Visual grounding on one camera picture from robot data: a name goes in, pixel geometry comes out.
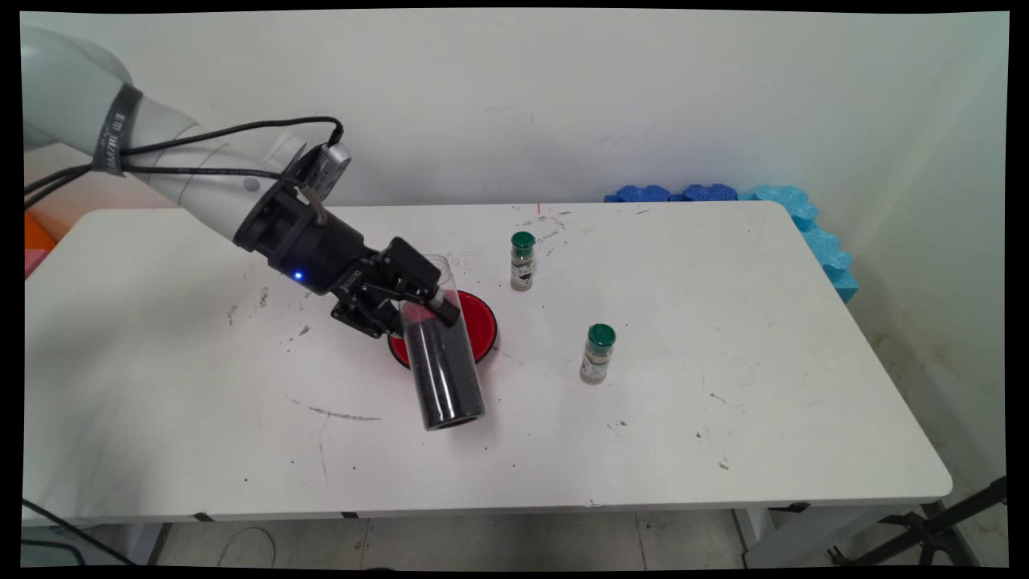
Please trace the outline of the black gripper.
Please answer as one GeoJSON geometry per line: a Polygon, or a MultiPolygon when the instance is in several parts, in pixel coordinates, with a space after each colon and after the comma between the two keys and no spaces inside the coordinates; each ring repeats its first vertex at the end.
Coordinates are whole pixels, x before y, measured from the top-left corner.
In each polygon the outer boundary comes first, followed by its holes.
{"type": "Polygon", "coordinates": [[[236,230],[234,243],[312,294],[333,294],[333,320],[374,339],[402,336],[397,302],[412,302],[455,326],[461,309],[451,281],[400,237],[382,252],[355,228],[315,207],[285,181],[273,184],[236,230]]]}

